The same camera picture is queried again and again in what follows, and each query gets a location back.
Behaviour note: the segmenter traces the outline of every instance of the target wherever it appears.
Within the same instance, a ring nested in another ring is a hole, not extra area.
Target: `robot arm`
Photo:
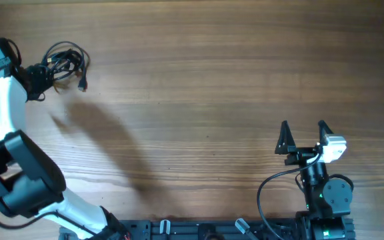
[[[319,143],[314,147],[296,147],[284,121],[275,148],[275,154],[287,155],[285,165],[300,166],[297,170],[308,211],[296,213],[297,226],[306,240],[354,239],[355,233],[350,235],[351,223],[344,218],[351,213],[353,182],[340,174],[329,176],[326,168],[327,163],[338,160],[345,152],[346,140],[334,134],[324,121],[318,125]]]
[[[122,232],[122,226],[114,225],[118,221],[112,214],[67,189],[60,168],[26,136],[25,104],[34,79],[21,77],[17,56],[9,40],[0,39],[0,175],[10,164],[22,168],[13,176],[0,177],[0,212],[8,217],[52,220],[80,239]],[[0,222],[0,227],[21,226]]]

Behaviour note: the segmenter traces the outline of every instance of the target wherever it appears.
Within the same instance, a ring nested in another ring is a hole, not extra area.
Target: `wooden table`
[[[91,56],[87,92],[72,79],[27,103],[27,132],[118,218],[258,219],[260,182],[290,169],[274,154],[282,120],[313,146],[324,119],[348,141],[328,170],[355,182],[358,239],[384,239],[384,1],[0,5],[0,36],[24,66],[61,40]],[[305,209],[294,176],[263,190],[268,216]]]

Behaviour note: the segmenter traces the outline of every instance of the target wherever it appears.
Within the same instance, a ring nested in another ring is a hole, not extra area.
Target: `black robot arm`
[[[308,211],[298,212],[296,220],[301,238],[354,239],[351,219],[352,181],[340,174],[328,175],[326,164],[337,160],[346,150],[346,140],[336,135],[324,121],[319,125],[319,143],[314,147],[296,147],[290,128],[282,122],[275,148],[276,154],[287,155],[286,165],[298,165]],[[313,161],[322,149],[318,162]]]

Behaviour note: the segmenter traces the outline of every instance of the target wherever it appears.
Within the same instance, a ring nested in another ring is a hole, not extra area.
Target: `table surface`
[[[358,239],[384,239],[384,1],[0,5],[0,36],[24,66],[61,40],[91,56],[87,92],[74,78],[28,102],[27,133],[118,218],[258,219],[260,182],[291,168],[281,122],[313,146],[324,119],[348,142],[327,168],[355,183]],[[268,216],[305,210],[294,176],[264,188]],[[56,237],[49,221],[0,229]]]

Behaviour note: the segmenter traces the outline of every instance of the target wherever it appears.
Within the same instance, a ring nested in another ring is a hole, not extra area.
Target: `connector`
[[[78,89],[80,91],[85,91],[87,90],[87,78],[85,75],[83,75],[81,77],[81,80],[79,80],[79,83],[78,83]]]

